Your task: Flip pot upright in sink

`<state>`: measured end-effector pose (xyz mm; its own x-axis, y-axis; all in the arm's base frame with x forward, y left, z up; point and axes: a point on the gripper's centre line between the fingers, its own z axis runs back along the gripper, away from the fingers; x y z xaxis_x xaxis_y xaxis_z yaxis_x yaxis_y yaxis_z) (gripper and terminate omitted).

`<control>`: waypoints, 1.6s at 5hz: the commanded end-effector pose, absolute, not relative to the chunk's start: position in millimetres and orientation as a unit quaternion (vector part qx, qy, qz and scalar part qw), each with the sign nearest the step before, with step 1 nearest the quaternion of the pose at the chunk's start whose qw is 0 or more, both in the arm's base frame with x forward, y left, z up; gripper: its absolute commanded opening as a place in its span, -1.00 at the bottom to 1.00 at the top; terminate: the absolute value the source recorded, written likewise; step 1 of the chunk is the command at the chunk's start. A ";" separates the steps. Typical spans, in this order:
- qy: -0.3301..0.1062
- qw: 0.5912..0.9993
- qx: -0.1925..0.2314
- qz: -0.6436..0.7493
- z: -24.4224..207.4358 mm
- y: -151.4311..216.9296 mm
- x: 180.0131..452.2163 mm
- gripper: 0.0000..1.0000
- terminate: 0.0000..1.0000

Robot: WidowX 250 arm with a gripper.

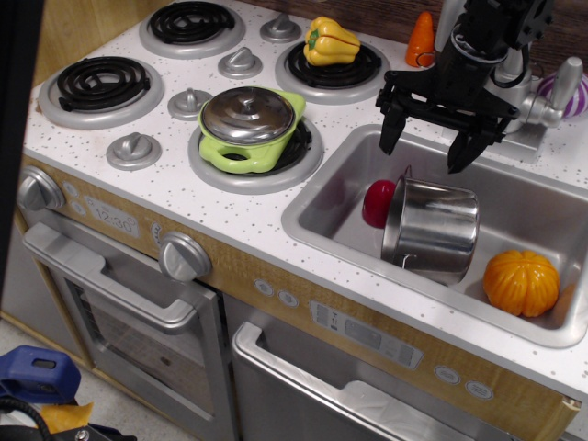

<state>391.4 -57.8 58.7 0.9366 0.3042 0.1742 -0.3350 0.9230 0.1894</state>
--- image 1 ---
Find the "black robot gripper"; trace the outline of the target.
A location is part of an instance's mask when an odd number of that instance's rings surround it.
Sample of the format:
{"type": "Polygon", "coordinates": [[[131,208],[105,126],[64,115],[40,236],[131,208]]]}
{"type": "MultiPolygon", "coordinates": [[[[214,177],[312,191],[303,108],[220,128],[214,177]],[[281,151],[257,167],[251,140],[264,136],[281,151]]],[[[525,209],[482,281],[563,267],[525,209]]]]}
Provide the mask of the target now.
{"type": "Polygon", "coordinates": [[[488,123],[498,133],[520,115],[518,108],[486,89],[508,52],[500,28],[457,24],[433,67],[388,71],[377,106],[384,116],[379,147],[391,155],[406,120],[416,118],[460,130],[447,154],[447,171],[457,174],[492,143],[492,133],[475,130],[488,123]]]}

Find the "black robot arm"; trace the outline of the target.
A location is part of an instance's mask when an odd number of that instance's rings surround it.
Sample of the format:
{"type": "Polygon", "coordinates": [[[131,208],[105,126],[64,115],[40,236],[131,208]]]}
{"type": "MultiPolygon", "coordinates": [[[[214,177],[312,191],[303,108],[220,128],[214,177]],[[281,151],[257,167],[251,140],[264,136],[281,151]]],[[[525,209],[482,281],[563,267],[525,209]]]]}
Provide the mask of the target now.
{"type": "Polygon", "coordinates": [[[503,139],[523,111],[515,94],[530,80],[529,50],[552,22],[551,1],[466,1],[440,28],[432,67],[388,71],[376,105],[384,116],[379,147],[392,154],[407,119],[454,130],[447,170],[459,173],[503,139]]]}

